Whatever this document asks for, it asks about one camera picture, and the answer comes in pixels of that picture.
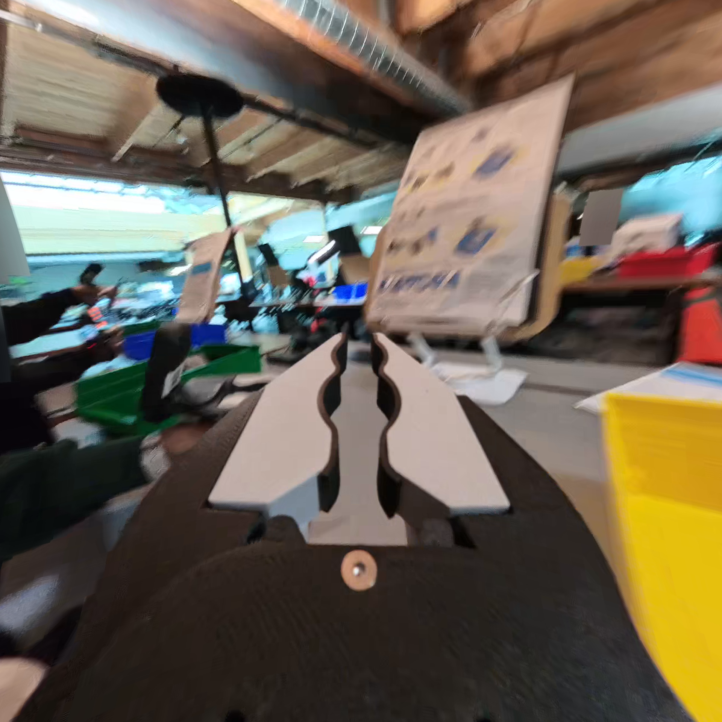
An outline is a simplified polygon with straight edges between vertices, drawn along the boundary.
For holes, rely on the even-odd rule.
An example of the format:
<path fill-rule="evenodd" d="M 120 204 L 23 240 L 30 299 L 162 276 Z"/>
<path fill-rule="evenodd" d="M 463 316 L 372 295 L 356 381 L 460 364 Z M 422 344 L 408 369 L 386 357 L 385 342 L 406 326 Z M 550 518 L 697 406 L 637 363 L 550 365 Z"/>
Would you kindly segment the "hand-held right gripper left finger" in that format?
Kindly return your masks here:
<path fill-rule="evenodd" d="M 303 538 L 338 498 L 338 431 L 347 336 L 339 333 L 261 392 L 216 484 L 214 510 L 288 517 Z"/>

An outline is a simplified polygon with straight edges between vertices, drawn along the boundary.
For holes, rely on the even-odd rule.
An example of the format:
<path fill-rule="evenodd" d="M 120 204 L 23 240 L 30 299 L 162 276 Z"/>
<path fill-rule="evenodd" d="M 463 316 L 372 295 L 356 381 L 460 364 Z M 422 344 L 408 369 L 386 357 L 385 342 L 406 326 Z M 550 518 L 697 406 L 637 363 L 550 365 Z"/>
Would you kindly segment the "green plastic bin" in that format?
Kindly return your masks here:
<path fill-rule="evenodd" d="M 149 362 L 87 378 L 76 384 L 76 410 L 113 437 L 131 437 L 178 425 L 194 410 L 209 405 L 224 384 L 237 379 L 254 385 L 261 373 L 257 344 L 208 344 L 185 358 L 175 370 L 161 372 L 159 419 L 148 420 L 143 408 Z"/>

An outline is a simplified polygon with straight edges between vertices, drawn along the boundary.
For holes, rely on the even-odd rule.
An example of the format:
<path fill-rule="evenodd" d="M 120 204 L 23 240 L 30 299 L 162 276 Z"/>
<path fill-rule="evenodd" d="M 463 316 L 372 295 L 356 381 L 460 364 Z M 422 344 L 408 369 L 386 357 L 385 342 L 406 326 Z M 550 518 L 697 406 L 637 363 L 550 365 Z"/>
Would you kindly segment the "person's left hand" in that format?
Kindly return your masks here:
<path fill-rule="evenodd" d="M 213 426 L 206 420 L 178 424 L 161 431 L 159 444 L 171 458 L 175 458 L 192 449 Z"/>

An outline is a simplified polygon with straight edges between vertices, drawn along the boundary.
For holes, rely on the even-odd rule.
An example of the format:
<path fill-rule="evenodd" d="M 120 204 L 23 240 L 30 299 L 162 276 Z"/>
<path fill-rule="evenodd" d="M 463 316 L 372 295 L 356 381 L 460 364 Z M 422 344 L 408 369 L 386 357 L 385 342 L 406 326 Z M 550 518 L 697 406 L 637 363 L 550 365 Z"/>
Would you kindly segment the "red plastic bin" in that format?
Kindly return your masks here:
<path fill-rule="evenodd" d="M 667 250 L 641 250 L 622 256 L 616 273 L 620 278 L 688 278 L 712 268 L 720 254 L 721 243 L 676 246 Z"/>

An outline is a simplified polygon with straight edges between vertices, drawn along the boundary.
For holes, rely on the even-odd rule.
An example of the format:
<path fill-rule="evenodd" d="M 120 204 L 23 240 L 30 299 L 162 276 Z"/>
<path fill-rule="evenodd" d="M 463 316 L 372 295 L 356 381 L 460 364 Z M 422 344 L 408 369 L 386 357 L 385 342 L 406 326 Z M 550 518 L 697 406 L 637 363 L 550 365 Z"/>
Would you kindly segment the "long wooden workbench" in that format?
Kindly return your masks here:
<path fill-rule="evenodd" d="M 600 275 L 562 288 L 556 320 L 578 309 L 652 308 L 663 310 L 669 333 L 664 343 L 667 363 L 680 349 L 683 302 L 687 293 L 699 288 L 720 288 L 720 267 L 695 276 L 618 277 Z"/>

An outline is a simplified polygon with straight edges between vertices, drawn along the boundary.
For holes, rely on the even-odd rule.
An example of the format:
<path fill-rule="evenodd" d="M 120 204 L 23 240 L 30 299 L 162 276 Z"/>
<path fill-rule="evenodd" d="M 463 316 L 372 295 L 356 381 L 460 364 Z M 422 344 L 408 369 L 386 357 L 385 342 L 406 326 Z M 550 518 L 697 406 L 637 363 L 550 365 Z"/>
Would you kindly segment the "silver flexible duct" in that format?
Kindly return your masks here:
<path fill-rule="evenodd" d="M 472 101 L 421 61 L 400 42 L 374 27 L 342 2 L 275 1 L 274 5 L 330 41 L 331 48 L 359 61 L 362 70 L 445 116 L 472 111 Z"/>

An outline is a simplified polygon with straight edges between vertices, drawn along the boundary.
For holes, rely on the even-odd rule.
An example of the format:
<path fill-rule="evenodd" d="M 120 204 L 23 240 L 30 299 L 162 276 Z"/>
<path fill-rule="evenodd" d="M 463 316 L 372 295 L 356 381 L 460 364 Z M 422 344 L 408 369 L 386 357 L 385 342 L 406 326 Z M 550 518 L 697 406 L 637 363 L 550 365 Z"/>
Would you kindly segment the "printed instruction sheet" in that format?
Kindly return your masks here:
<path fill-rule="evenodd" d="M 473 336 L 529 320 L 574 84 L 420 133 L 377 240 L 368 324 Z"/>

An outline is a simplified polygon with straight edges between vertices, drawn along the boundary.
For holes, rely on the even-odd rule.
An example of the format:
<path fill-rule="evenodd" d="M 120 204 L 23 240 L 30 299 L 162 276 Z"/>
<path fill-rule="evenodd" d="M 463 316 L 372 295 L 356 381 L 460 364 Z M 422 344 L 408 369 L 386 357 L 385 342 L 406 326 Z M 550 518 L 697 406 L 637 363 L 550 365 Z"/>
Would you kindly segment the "cardboard shield with blue label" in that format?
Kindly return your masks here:
<path fill-rule="evenodd" d="M 191 264 L 177 304 L 177 322 L 206 323 L 213 317 L 220 289 L 221 262 L 232 237 L 232 229 L 227 228 L 191 244 Z"/>

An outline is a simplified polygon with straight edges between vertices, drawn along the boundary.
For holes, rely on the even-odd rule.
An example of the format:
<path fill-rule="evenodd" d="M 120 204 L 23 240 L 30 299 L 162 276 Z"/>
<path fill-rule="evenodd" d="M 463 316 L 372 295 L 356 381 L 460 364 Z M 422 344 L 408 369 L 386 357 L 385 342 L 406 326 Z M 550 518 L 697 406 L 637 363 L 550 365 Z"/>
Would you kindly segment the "black ceiling pole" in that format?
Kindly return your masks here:
<path fill-rule="evenodd" d="M 215 121 L 228 120 L 241 112 L 245 101 L 240 92 L 226 81 L 179 68 L 174 68 L 158 79 L 156 94 L 168 108 L 178 112 L 181 118 L 197 118 L 202 124 L 214 187 L 221 201 L 227 228 L 231 232 L 228 247 L 239 278 L 239 298 L 249 301 L 245 271 L 237 244 L 240 240 L 240 231 L 232 222 L 228 188 L 220 159 L 220 145 L 214 129 Z"/>

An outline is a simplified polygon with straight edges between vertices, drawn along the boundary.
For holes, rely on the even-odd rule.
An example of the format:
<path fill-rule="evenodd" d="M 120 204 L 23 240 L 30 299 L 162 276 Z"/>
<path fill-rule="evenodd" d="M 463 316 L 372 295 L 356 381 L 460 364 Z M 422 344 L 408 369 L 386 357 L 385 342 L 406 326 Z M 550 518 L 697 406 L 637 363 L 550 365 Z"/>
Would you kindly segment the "orange traffic cone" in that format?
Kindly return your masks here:
<path fill-rule="evenodd" d="M 721 306 L 713 286 L 689 290 L 681 308 L 676 361 L 721 366 Z"/>

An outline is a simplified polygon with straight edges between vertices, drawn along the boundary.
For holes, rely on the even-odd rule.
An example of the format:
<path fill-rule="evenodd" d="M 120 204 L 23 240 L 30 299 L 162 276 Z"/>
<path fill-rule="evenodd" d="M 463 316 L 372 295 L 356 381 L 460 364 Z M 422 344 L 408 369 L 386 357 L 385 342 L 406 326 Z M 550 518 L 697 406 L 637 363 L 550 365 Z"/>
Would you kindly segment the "black square panel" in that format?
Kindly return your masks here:
<path fill-rule="evenodd" d="M 352 225 L 346 225 L 328 231 L 329 241 L 333 243 L 332 251 L 339 257 L 362 256 L 363 251 Z"/>

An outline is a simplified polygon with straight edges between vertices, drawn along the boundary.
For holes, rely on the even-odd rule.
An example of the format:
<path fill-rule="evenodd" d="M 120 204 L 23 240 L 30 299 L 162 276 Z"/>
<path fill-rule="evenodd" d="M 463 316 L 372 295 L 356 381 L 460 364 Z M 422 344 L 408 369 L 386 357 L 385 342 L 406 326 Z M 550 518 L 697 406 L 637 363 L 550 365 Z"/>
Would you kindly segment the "laminated paper sheet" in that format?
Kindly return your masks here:
<path fill-rule="evenodd" d="M 591 414 L 600 414 L 609 393 L 720 403 L 721 370 L 717 367 L 692 363 L 675 363 L 590 396 L 577 402 L 573 408 Z"/>

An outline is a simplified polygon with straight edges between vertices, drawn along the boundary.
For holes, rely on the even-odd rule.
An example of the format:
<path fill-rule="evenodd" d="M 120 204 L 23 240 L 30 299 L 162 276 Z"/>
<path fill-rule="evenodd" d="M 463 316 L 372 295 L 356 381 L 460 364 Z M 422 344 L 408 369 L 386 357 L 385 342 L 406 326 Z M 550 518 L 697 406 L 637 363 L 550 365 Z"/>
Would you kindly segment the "person's white pants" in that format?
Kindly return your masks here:
<path fill-rule="evenodd" d="M 133 515 L 152 485 L 122 494 L 40 546 L 2 565 L 2 639 L 15 647 L 2 654 L 2 720 L 14 720 L 50 667 L 32 658 L 31 648 L 64 622 L 74 628 L 74 612 L 100 589 L 100 607 L 125 606 L 137 551 L 125 537 L 134 532 Z"/>

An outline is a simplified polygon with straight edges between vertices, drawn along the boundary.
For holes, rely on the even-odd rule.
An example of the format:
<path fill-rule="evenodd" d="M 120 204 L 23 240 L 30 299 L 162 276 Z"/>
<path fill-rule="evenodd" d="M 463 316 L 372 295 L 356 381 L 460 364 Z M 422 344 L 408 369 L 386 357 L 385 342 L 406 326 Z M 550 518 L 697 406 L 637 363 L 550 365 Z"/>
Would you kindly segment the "yellow plastic bin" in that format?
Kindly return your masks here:
<path fill-rule="evenodd" d="M 606 265 L 607 260 L 602 256 L 565 258 L 560 265 L 560 287 L 582 283 Z"/>
<path fill-rule="evenodd" d="M 630 615 L 690 716 L 720 721 L 720 403 L 611 392 L 602 417 Z"/>

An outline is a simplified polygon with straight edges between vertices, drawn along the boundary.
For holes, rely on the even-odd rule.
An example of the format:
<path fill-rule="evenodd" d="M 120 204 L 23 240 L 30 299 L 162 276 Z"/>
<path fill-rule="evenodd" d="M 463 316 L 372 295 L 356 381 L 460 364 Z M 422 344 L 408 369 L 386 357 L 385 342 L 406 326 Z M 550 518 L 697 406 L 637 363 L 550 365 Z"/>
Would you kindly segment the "person's left forearm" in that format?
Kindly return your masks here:
<path fill-rule="evenodd" d="M 72 440 L 1 461 L 1 563 L 44 545 L 113 498 L 148 483 L 142 437 L 78 447 Z"/>

